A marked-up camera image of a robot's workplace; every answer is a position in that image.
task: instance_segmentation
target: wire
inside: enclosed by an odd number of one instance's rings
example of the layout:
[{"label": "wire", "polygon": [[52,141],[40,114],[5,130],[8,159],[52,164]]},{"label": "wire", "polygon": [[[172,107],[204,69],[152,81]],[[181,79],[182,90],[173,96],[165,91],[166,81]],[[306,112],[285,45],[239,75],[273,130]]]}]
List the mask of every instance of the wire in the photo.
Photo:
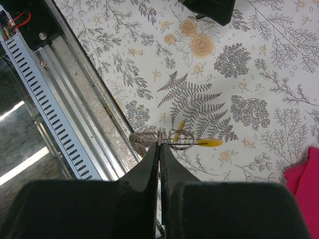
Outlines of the wire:
[{"label": "wire", "polygon": [[28,18],[26,21],[24,21],[23,23],[20,23],[20,24],[16,25],[16,26],[14,27],[13,31],[16,32],[16,29],[17,29],[18,27],[21,27],[21,26],[26,25],[28,22],[30,22],[30,20],[31,20],[31,13],[29,12],[29,18]]},{"label": "wire", "polygon": [[8,34],[9,34],[10,37],[11,37],[11,34],[10,34],[11,24],[12,24],[14,21],[16,21],[19,17],[21,17],[24,13],[25,13],[25,11],[23,11],[19,16],[17,16],[15,19],[13,19],[13,20],[9,23],[9,25],[8,25],[8,27],[7,27],[7,31],[8,31]]}]

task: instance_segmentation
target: white floral fabric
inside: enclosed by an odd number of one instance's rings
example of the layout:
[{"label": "white floral fabric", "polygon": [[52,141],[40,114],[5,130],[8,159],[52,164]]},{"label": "white floral fabric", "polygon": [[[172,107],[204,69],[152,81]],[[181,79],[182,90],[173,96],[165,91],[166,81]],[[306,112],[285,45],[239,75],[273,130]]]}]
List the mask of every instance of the white floral fabric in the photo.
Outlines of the white floral fabric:
[{"label": "white floral fabric", "polygon": [[177,159],[205,181],[285,182],[319,143],[319,0],[237,0],[220,26],[175,0],[57,0],[135,131],[219,137]]}]

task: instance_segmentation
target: orange wire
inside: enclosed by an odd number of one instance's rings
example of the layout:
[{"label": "orange wire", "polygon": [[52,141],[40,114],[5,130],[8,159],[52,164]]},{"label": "orange wire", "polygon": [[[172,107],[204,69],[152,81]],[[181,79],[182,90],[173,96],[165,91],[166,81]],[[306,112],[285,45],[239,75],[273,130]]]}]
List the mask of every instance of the orange wire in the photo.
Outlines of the orange wire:
[{"label": "orange wire", "polygon": [[21,17],[24,13],[25,13],[25,11],[23,11],[19,16],[17,16],[15,19],[13,19],[13,20],[9,23],[9,25],[8,25],[8,27],[7,27],[8,31],[9,31],[9,28],[10,28],[11,24],[12,24],[15,20],[17,20],[19,17]]},{"label": "orange wire", "polygon": [[13,29],[13,31],[16,32],[16,29],[17,29],[18,27],[21,27],[21,26],[26,25],[28,22],[30,22],[30,20],[31,20],[31,13],[29,13],[29,18],[28,18],[28,20],[25,21],[25,22],[23,22],[23,23],[18,24],[17,26],[15,26],[14,29]]}]

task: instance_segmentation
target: bolt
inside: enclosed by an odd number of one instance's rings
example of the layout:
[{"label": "bolt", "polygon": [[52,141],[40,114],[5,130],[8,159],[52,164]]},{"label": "bolt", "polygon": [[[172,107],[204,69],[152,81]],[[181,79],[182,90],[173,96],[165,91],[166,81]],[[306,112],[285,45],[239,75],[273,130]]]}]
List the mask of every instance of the bolt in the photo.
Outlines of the bolt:
[{"label": "bolt", "polygon": [[40,64],[40,66],[42,66],[42,67],[44,67],[44,68],[47,67],[47,64],[46,64],[45,61],[39,61],[39,64]]},{"label": "bolt", "polygon": [[45,40],[46,37],[47,37],[47,35],[46,35],[45,32],[41,32],[41,33],[39,34],[39,38],[40,38],[41,40]]}]

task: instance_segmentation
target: pink towel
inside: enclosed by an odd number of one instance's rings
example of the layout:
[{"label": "pink towel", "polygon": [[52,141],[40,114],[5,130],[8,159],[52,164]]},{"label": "pink towel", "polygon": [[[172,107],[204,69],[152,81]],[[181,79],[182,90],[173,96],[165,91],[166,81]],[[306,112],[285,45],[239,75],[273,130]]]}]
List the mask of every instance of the pink towel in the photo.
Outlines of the pink towel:
[{"label": "pink towel", "polygon": [[288,169],[285,178],[312,237],[319,239],[319,149],[309,147],[308,161]]}]

